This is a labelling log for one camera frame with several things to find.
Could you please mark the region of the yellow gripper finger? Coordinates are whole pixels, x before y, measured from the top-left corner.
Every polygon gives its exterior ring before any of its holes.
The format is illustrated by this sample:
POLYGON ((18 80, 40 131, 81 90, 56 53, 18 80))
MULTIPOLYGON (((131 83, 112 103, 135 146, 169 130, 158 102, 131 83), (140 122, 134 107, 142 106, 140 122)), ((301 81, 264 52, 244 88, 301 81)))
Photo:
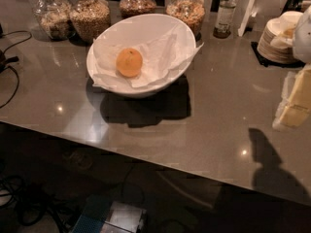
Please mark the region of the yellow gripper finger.
POLYGON ((285 77, 280 102, 272 127, 276 130, 298 128, 311 115, 311 66, 285 77))

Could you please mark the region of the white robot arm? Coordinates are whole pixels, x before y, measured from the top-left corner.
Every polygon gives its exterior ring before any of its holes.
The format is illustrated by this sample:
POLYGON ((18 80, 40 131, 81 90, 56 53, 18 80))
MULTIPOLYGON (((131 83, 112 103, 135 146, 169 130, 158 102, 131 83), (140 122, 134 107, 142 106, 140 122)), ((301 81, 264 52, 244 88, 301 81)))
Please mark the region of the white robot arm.
POLYGON ((297 74, 289 72, 282 90, 272 127, 279 131, 298 128, 311 115, 311 6, 299 17, 294 28, 282 22, 284 31, 271 45, 293 48, 294 58, 304 63, 297 74))

